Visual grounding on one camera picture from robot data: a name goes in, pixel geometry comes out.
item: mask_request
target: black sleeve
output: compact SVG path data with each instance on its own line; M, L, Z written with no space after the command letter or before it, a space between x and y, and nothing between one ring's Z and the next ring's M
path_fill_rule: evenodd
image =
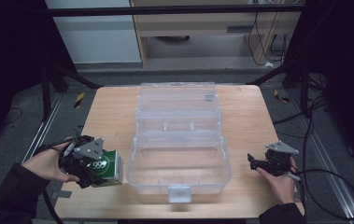
M261 224L304 224L304 217L295 203L278 204L259 216Z
M0 186L0 223L32 223L38 196L48 184L48 180L14 164Z

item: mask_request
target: person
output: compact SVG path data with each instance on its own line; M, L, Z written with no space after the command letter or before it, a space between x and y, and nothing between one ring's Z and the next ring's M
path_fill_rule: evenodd
M62 182L79 178L63 173L58 167L59 154L69 145L63 143L46 149L23 164L15 163L0 186L0 223L32 223L36 216L38 196L51 180ZM293 180L286 176L272 176L261 168L257 171L270 184L280 204L259 216L262 224L299 224L304 219L293 202Z

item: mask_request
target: hand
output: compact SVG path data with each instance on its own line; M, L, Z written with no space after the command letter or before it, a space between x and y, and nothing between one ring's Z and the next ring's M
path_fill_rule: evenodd
M80 180L77 176L65 174L58 167L59 154L68 145L69 143L63 143L53 147L54 149L44 150L23 163L22 166L47 180L59 180L64 183L69 181L78 182Z
M290 163L292 164L292 169L295 169L296 163L293 157L290 157ZM294 203L293 193L295 185L292 178L287 176L287 174L273 176L259 167L256 170L267 180L273 193L281 203Z

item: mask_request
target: clear plastic container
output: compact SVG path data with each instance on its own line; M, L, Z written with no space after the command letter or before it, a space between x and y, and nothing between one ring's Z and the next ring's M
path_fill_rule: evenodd
M127 180L141 194L220 193L232 177L214 83L141 85Z

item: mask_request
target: wooden table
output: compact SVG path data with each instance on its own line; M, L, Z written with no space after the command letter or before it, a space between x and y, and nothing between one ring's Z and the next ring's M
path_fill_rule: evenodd
M81 189L66 183L70 198L59 198L61 218L250 218L276 204L269 185L249 169L247 153L263 160L265 145L277 141L261 90L256 86L218 85L222 133L227 141L233 178L221 194L192 195L191 203L168 203L167 195L139 195L125 178L135 135L139 87L98 90L83 133L104 137L105 150L117 149L124 159L123 185Z

